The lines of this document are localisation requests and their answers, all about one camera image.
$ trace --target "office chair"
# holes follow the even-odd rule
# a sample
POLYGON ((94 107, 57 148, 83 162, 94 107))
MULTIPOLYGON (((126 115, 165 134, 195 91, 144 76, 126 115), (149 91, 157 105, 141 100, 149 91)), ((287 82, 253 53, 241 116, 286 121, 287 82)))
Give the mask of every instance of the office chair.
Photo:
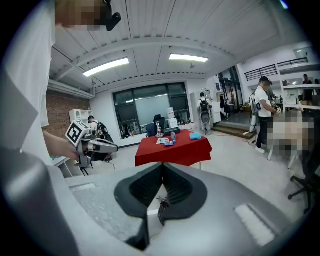
POLYGON ((318 143, 314 150, 311 152, 304 152, 302 156, 302 167, 303 173, 305 175, 305 179, 298 178, 296 176, 292 176, 290 181, 296 181, 303 186, 302 189, 298 190, 297 192, 290 194, 288 199, 291 200, 296 195, 301 194, 302 192, 306 191, 307 193, 307 208, 304 209, 303 213, 306 214, 311 209, 311 193, 315 194, 315 198, 320 195, 320 176, 319 173, 317 174, 317 170, 320 170, 320 143, 318 143))
POLYGON ((162 133, 164 133, 166 119, 164 117, 161 117, 160 114, 157 114, 157 115, 154 116, 153 123, 154 123, 154 132, 155 132, 155 134, 157 134, 157 122, 159 122, 161 130, 162 130, 162 133))

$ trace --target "white cabinet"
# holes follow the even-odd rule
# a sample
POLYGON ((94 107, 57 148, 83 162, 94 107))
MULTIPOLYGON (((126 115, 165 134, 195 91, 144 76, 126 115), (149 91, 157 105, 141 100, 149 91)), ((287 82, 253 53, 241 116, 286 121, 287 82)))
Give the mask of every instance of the white cabinet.
POLYGON ((93 111, 91 110, 82 110, 82 109, 73 109, 69 111, 70 115, 70 121, 72 122, 73 120, 80 120, 83 123, 87 124, 88 123, 88 117, 93 116, 93 111))

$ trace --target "gray floor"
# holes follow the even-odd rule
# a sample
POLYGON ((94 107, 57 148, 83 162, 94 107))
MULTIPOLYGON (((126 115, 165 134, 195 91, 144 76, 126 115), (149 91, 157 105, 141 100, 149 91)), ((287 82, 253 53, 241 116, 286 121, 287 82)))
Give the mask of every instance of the gray floor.
POLYGON ((249 112, 243 112, 243 113, 236 113, 231 114, 231 117, 229 120, 223 120, 221 121, 226 123, 237 123, 242 125, 250 125, 250 113, 249 112))
MULTIPOLYGON (((288 200, 288 195, 297 191, 299 186, 290 182, 290 177, 304 177, 299 160, 289 170, 289 159, 273 154, 271 161, 267 160, 269 150, 265 154, 255 151, 254 146, 243 142, 242 138, 213 132, 207 136, 213 150, 211 160, 202 162, 202 171, 232 178, 254 191, 260 197, 281 210, 292 222, 303 215, 306 207, 306 196, 297 195, 288 200)), ((113 155, 115 172, 135 166, 135 155, 139 146, 120 149, 113 155)), ((106 162, 94 162, 94 169, 87 169, 90 175, 110 174, 114 167, 106 162)), ((199 168, 199 163, 192 167, 199 168)), ((158 202, 152 203, 150 210, 158 209, 158 202)))

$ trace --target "black pants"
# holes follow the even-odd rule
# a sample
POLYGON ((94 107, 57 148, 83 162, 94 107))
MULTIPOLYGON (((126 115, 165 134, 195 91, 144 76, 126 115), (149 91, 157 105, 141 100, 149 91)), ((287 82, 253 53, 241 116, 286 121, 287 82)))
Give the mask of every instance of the black pants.
POLYGON ((260 132, 258 135, 258 139, 256 141, 256 147, 261 148, 261 142, 266 141, 268 138, 268 123, 270 121, 270 117, 260 117, 259 116, 259 122, 260 122, 260 132))

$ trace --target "bottle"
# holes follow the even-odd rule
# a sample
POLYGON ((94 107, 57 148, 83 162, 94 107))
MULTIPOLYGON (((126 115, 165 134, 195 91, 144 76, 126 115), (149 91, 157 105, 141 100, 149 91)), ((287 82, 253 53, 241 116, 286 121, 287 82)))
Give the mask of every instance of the bottle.
POLYGON ((171 139, 173 143, 176 143, 176 133, 174 131, 171 132, 171 139))

